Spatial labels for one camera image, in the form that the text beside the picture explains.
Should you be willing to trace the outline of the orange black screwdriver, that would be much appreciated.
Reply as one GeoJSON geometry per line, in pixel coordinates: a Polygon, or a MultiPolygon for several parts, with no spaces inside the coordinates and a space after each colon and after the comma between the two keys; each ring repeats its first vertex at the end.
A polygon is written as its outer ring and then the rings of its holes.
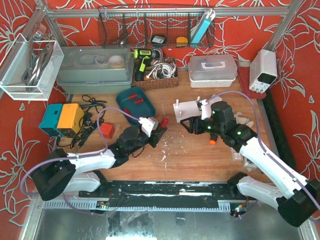
{"type": "Polygon", "coordinates": [[[210,134],[210,139],[209,139],[209,144],[214,146],[217,143],[218,135],[211,133],[210,134]]]}

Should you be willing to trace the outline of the red spring one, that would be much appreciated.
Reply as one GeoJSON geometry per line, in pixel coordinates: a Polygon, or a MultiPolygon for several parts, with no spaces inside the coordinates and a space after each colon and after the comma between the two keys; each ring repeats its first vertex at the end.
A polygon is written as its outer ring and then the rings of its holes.
{"type": "Polygon", "coordinates": [[[167,125],[168,125],[168,123],[169,123],[168,118],[167,118],[167,117],[163,117],[162,120],[161,120],[161,122],[160,122],[159,127],[160,127],[161,129],[166,128],[167,125]]]}

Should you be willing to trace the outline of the white peg base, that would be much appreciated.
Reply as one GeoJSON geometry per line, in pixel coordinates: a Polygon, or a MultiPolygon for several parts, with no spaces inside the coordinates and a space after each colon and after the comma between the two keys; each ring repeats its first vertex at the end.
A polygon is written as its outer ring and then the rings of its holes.
{"type": "Polygon", "coordinates": [[[201,112],[198,109],[197,101],[200,100],[200,96],[196,100],[180,102],[179,99],[176,99],[173,104],[173,110],[176,118],[176,122],[180,123],[180,120],[200,116],[201,112]]]}

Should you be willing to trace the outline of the red spring two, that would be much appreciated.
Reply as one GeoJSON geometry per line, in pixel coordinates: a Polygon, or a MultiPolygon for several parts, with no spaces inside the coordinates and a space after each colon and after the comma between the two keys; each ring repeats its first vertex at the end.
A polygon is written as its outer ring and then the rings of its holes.
{"type": "Polygon", "coordinates": [[[128,99],[129,100],[133,100],[133,99],[135,99],[135,98],[137,98],[138,97],[138,95],[136,94],[136,93],[132,93],[132,94],[130,94],[129,96],[128,96],[128,99]]]}

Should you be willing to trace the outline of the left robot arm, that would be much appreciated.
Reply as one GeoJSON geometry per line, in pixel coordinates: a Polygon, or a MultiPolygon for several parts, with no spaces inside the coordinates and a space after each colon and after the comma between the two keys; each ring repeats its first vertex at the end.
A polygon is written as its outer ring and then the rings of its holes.
{"type": "Polygon", "coordinates": [[[95,171],[120,167],[146,145],[155,148],[166,131],[166,127],[157,128],[146,134],[132,126],[127,127],[113,144],[99,151],[71,154],[58,148],[36,165],[30,176],[43,201],[53,200],[66,192],[93,192],[101,185],[95,171]]]}

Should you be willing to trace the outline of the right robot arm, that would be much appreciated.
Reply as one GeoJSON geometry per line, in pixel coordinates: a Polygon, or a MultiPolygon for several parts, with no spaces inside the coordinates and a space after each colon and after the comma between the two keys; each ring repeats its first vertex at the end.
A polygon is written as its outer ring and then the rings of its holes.
{"type": "Polygon", "coordinates": [[[227,181],[233,194],[252,197],[273,207],[293,227],[300,227],[320,209],[319,180],[308,180],[289,167],[262,142],[259,134],[237,123],[230,105],[225,101],[210,104],[207,100],[198,100],[196,106],[201,114],[182,119],[180,124],[191,134],[209,133],[211,142],[221,138],[273,183],[269,185],[239,172],[227,181]]]}

